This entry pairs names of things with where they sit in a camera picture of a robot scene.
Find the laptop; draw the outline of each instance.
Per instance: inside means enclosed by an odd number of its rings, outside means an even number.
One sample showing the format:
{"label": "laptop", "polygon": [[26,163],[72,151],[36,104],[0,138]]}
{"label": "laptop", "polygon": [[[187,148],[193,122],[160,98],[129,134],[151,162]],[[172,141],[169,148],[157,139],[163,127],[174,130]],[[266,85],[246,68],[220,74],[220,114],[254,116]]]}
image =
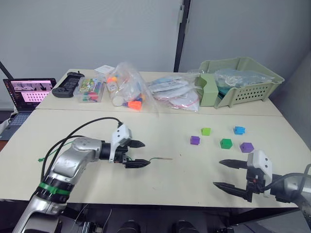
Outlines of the laptop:
{"label": "laptop", "polygon": [[18,114],[0,134],[0,140],[9,140],[30,113],[56,85],[55,79],[3,79]]}

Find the lime green cube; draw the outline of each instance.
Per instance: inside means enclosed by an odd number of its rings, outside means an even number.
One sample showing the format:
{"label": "lime green cube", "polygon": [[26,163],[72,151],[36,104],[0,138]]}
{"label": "lime green cube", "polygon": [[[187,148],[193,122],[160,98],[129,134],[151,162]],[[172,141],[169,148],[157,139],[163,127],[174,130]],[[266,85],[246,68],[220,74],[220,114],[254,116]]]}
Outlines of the lime green cube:
{"label": "lime green cube", "polygon": [[201,133],[203,136],[209,136],[210,135],[210,128],[202,128]]}
{"label": "lime green cube", "polygon": [[231,139],[225,139],[223,138],[221,141],[220,141],[220,146],[222,149],[230,149],[232,147],[232,141]]}

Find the white table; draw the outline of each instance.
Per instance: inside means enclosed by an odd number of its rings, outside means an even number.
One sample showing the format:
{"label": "white table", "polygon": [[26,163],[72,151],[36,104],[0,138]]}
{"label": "white table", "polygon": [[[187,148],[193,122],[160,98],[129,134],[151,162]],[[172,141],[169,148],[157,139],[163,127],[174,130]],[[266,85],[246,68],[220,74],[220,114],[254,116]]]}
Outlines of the white table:
{"label": "white table", "polygon": [[[263,195],[253,202],[229,195],[212,182],[246,186],[246,170],[225,167],[223,159],[246,160],[239,144],[252,142],[273,162],[275,174],[303,172],[311,163],[311,152],[282,116],[241,116],[202,114],[154,114],[77,110],[37,109],[0,152],[0,199],[28,200],[39,184],[42,164],[37,161],[58,140],[83,123],[98,117],[117,117],[132,130],[133,139],[146,147],[130,149],[133,159],[153,160],[140,169],[125,169],[106,161],[90,163],[75,186],[69,202],[108,204],[158,204],[209,207],[289,207]],[[245,135],[234,135],[234,126],[244,126]],[[78,134],[110,141],[117,124],[112,120],[93,123]],[[202,127],[211,127],[210,136],[200,136]],[[201,137],[199,146],[190,145],[190,136]],[[220,148],[222,138],[231,138],[233,147]]]}
{"label": "white table", "polygon": [[[67,72],[80,71],[86,77],[96,77],[96,72],[91,69],[70,69]],[[66,78],[64,75],[58,82],[58,85]],[[157,78],[164,77],[165,75],[172,74],[168,72],[141,72],[140,73],[146,82],[150,82]],[[109,93],[105,88],[103,94],[103,101],[100,103],[79,103],[77,99],[68,98],[61,99],[57,98],[49,93],[44,100],[37,106],[37,109],[66,109],[66,110],[91,110],[91,111],[110,111],[110,112],[135,112],[135,110],[126,107],[115,107],[110,101]],[[174,114],[196,114],[192,111],[182,111],[180,109],[171,109],[168,107],[159,106],[158,110],[160,113],[174,113]],[[142,112],[155,112],[154,109],[142,109]],[[218,114],[218,115],[254,115],[254,116],[282,116],[280,111],[273,105],[270,100],[265,102],[258,100],[243,104],[236,104],[232,108],[221,107],[215,109],[214,107],[202,107],[199,110],[200,114]]]}

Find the black game controller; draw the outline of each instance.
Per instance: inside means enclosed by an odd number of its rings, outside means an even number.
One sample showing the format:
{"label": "black game controller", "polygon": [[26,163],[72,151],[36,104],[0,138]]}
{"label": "black game controller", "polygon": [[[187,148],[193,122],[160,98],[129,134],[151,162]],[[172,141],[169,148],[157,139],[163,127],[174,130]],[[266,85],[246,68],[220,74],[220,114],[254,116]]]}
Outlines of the black game controller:
{"label": "black game controller", "polygon": [[52,93],[55,97],[58,98],[70,98],[73,97],[73,91],[78,85],[78,82],[81,77],[84,77],[83,74],[80,74],[76,72],[69,72],[67,73],[67,77],[65,80],[62,81],[62,83],[52,90]]}

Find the white wall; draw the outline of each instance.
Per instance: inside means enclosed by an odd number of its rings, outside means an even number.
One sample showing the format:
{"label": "white wall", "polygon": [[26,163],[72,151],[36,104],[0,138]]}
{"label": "white wall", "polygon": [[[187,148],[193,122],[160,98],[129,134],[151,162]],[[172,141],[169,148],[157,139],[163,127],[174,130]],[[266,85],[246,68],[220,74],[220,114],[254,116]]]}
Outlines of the white wall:
{"label": "white wall", "polygon": [[192,0],[180,71],[249,56],[285,79],[310,50],[310,0]]}
{"label": "white wall", "polygon": [[273,102],[311,149],[311,52]]}
{"label": "white wall", "polygon": [[[172,71],[180,0],[1,0],[0,60],[15,78],[130,61]],[[0,78],[5,78],[0,71]],[[11,106],[0,82],[0,109]]]}

